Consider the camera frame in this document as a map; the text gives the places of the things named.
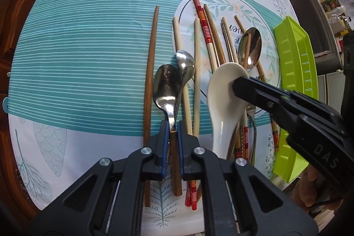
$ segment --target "green plastic basket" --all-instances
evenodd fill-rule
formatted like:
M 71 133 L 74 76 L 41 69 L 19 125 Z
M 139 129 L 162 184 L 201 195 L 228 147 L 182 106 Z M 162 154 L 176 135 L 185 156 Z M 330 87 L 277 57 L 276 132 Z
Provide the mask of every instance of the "green plastic basket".
M 274 28 L 274 34 L 282 87 L 318 99 L 315 58 L 308 34 L 290 16 Z M 273 172 L 289 183 L 307 167 L 308 162 L 287 144 L 287 137 L 288 133 L 280 129 L 279 151 Z

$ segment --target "table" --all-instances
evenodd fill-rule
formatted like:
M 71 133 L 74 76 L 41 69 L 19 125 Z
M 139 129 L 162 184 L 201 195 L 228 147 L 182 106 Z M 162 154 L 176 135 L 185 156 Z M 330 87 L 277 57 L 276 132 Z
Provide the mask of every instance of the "table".
M 296 19 L 289 0 L 201 1 L 209 4 L 215 20 L 222 16 L 228 19 L 236 47 L 241 33 L 232 20 L 235 13 L 246 28 L 260 29 L 261 63 L 269 82 L 280 86 L 272 29 L 286 15 Z M 15 51 L 5 109 L 17 165 L 31 199 L 40 209 L 100 158 L 124 158 L 142 147 L 146 60 L 156 5 L 160 14 L 155 70 L 163 63 L 176 64 L 174 16 L 179 17 L 183 48 L 194 54 L 190 25 L 196 12 L 190 0 L 35 2 Z M 205 92 L 210 64 L 205 43 L 201 44 L 200 142 L 208 147 L 212 137 Z M 192 95 L 193 82 L 188 85 Z M 153 106 L 152 134 L 163 118 Z M 274 147 L 269 114 L 257 111 L 256 125 L 255 166 L 270 178 Z M 169 177 L 153 183 L 153 206 L 144 209 L 143 235 L 203 231 L 202 204 L 192 211 L 184 206 L 184 197 L 174 197 L 171 190 Z

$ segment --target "carved wood decoration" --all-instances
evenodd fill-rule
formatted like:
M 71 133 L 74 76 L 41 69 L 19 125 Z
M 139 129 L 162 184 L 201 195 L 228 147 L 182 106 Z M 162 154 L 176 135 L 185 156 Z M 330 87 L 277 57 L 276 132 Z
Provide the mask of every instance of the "carved wood decoration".
M 0 0 L 0 201 L 25 228 L 39 212 L 31 201 L 13 155 L 8 115 L 2 101 L 8 95 L 9 72 L 16 44 L 35 0 Z

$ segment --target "finger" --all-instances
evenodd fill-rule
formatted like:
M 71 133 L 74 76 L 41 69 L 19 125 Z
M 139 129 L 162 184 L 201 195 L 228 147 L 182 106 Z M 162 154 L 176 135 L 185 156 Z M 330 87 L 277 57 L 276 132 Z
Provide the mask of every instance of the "finger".
M 317 198 L 317 188 L 314 182 L 309 181 L 308 177 L 300 180 L 300 199 L 306 207 L 313 205 Z
M 290 198 L 306 213 L 309 213 L 310 208 L 306 207 L 305 204 L 300 199 L 300 181 L 296 183 L 294 190 L 291 192 Z
M 313 182 L 318 178 L 318 171 L 311 164 L 308 166 L 307 177 L 310 182 Z
M 325 210 L 337 210 L 339 208 L 340 205 L 342 205 L 343 203 L 343 199 L 338 200 L 337 202 L 331 203 L 326 205 L 323 209 Z

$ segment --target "clear plastic bottle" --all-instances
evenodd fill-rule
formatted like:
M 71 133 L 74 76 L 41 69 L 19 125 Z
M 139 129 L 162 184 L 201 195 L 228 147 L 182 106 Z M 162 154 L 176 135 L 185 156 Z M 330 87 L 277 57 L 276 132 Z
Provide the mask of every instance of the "clear plastic bottle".
M 344 12 L 346 12 L 346 8 L 344 6 L 340 6 L 340 7 L 335 7 L 334 9 L 326 12 L 326 14 L 327 14 L 327 18 L 330 18 L 332 15 L 340 16 Z

